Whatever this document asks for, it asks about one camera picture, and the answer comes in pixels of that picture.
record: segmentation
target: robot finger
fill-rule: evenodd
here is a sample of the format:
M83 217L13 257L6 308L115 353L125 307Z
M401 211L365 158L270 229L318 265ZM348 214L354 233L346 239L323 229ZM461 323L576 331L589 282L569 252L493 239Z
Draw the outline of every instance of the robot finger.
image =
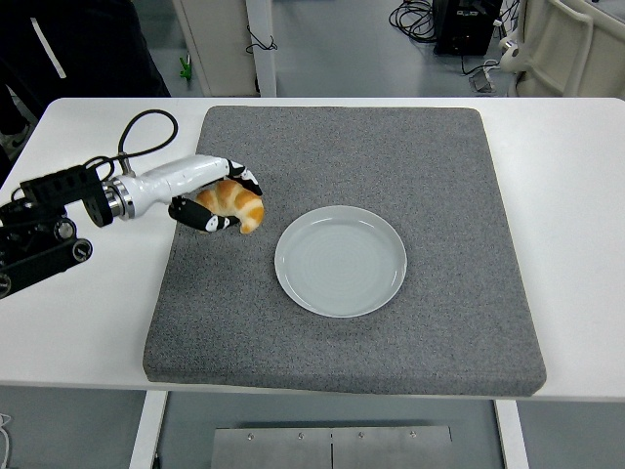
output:
M229 174L228 176L231 179L235 179L241 186L243 186L248 191L253 192L256 195L263 195L263 191L261 191L261 187L258 185L258 181L252 174L252 172L236 161L228 160L229 163Z
M197 202L181 196L169 205L169 216L177 222L203 232L213 233L239 223L236 217L221 217Z

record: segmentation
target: robotic hand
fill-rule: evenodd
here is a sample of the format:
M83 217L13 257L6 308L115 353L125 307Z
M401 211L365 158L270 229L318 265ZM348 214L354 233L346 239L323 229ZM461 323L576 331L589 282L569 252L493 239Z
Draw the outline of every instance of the robotic hand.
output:
M112 223L114 217L141 217L151 205L162 202L169 204L173 219L213 232L239 220L214 215L184 198L184 193L228 177L262 194L245 166L215 156L188 156L139 177L129 170L126 161L125 174L104 181L96 167L74 166L21 183L23 197L0 206L0 299L91 257L91 242L77 237L75 224L66 216L65 206L70 202L82 199L91 220L99 227Z
M245 189L262 195L254 175L229 159L197 154L159 166L140 177L122 175L105 183L104 192L113 216L132 219L142 216L156 203L170 203L169 215L197 230L214 232L239 222L221 217L182 195L229 177Z

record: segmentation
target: ceramic plate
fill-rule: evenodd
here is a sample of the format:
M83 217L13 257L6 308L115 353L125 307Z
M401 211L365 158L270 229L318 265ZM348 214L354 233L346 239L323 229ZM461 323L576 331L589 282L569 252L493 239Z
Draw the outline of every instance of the ceramic plate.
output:
M293 222L275 249L275 272L298 305L318 315L366 315L395 296L406 273L399 235L367 210L334 205Z

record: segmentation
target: white chair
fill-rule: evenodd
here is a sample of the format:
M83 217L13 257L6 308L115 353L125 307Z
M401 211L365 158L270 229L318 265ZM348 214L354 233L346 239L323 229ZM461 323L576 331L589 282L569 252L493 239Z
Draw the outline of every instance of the white chair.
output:
M625 99L625 23L584 0L521 0L500 44L508 96Z

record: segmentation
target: bread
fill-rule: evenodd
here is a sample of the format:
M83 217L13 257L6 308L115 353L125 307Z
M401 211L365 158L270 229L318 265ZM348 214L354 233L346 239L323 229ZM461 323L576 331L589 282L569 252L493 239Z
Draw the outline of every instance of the bread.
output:
M200 192L195 201L215 215L238 218L244 235L256 230L265 217L261 198L230 179L218 182L213 189Z

